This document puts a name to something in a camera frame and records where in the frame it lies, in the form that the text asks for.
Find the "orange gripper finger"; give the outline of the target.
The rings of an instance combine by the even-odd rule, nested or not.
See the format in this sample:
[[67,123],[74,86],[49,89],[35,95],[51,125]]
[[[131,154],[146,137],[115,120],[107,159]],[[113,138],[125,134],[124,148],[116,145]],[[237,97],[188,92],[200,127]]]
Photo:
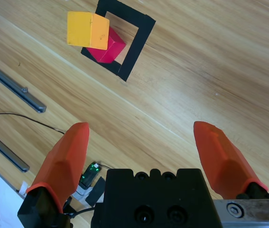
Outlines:
[[269,199],[268,187],[221,129],[196,121],[194,137],[209,184],[223,199]]
[[73,227],[63,206],[77,189],[88,141],[89,124],[75,123],[47,154],[18,211],[23,227]]

